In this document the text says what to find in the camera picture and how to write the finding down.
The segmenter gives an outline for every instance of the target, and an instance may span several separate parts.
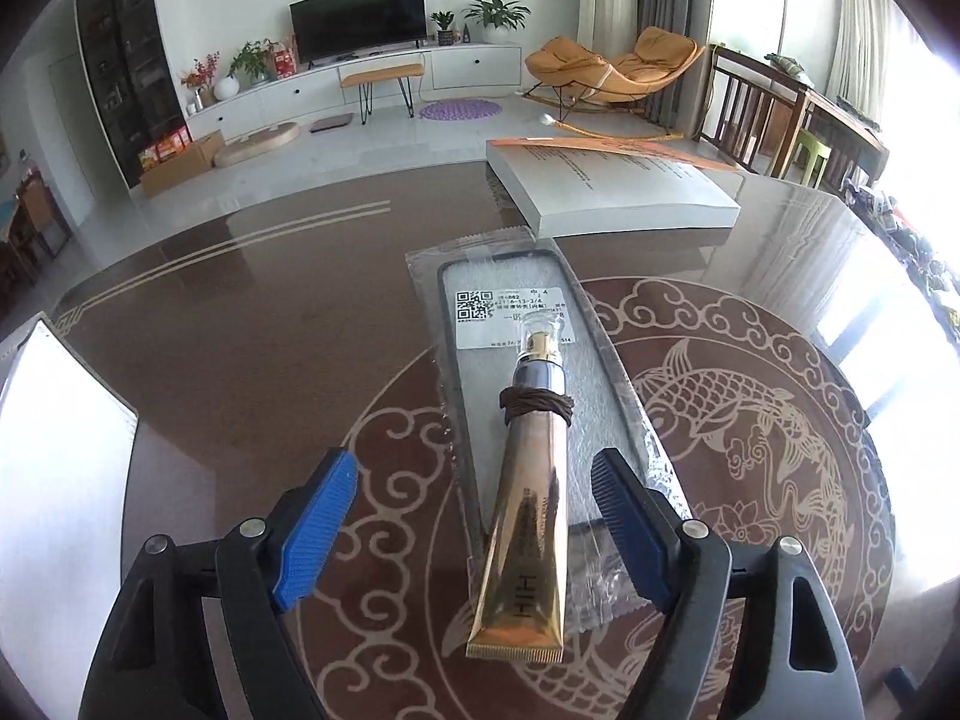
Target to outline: green plant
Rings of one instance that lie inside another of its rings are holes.
[[[233,61],[230,62],[230,70],[227,75],[236,77],[236,72],[242,70],[251,79],[259,79],[267,74],[269,68],[267,64],[268,56],[270,56],[269,40],[264,38],[253,42],[247,41],[242,49],[237,52],[237,56],[233,57]]]
[[[517,4],[520,0],[504,2],[502,0],[473,0],[473,4],[464,11],[467,18],[482,23],[483,26],[507,26],[510,29],[526,28],[524,23],[530,15],[530,9]]]
[[[456,17],[453,15],[452,10],[440,10],[436,13],[431,13],[430,18],[435,20],[440,31],[445,31],[450,29],[450,25]]]

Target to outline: clear plastic cap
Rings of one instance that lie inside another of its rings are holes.
[[[549,360],[560,365],[560,332],[563,318],[551,309],[540,309],[520,319],[520,359]]]

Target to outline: white book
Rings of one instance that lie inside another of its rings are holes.
[[[659,157],[487,143],[487,162],[539,238],[733,227],[740,213],[696,167]]]

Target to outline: silver bolt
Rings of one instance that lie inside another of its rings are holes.
[[[245,519],[240,523],[240,535],[243,538],[262,536],[265,530],[267,530],[267,523],[258,517]]]
[[[706,538],[710,528],[707,528],[699,519],[688,519],[683,522],[683,532],[690,538]]]
[[[803,552],[803,544],[793,536],[784,536],[781,538],[781,549],[787,555],[800,555],[800,552]]]
[[[167,544],[169,543],[170,542],[167,541],[166,536],[150,536],[150,538],[143,543],[143,548],[147,550],[149,555],[160,555],[160,553],[167,548]]]

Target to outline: gold tube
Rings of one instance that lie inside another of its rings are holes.
[[[536,330],[533,324],[534,332],[523,333],[515,385],[565,394],[559,318],[554,322],[553,329]],[[566,422],[551,412],[515,416],[507,432],[487,562],[467,640],[469,658],[560,662],[566,531]]]

